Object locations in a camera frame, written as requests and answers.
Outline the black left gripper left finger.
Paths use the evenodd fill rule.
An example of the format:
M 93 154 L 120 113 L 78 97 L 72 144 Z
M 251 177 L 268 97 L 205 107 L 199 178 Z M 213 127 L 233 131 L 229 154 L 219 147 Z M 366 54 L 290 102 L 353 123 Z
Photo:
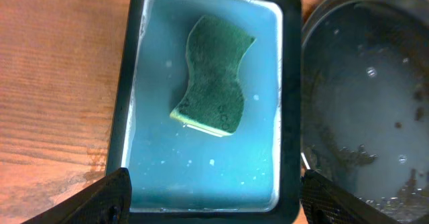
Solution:
M 26 223 L 127 223 L 131 192 L 129 171 L 119 168 Z

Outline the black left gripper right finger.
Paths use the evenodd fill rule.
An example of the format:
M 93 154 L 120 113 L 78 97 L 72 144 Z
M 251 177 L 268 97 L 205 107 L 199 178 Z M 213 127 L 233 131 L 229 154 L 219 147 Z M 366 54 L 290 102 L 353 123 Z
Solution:
M 300 202 L 313 224 L 400 224 L 314 170 L 301 177 Z

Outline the green and yellow sponge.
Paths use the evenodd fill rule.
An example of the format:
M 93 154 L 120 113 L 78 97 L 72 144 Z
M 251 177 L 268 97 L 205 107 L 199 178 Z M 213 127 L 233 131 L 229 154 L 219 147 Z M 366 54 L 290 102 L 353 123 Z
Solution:
M 188 86 L 170 117 L 212 135 L 233 135 L 244 110 L 239 69 L 255 37 L 213 15 L 203 15 L 186 41 Z

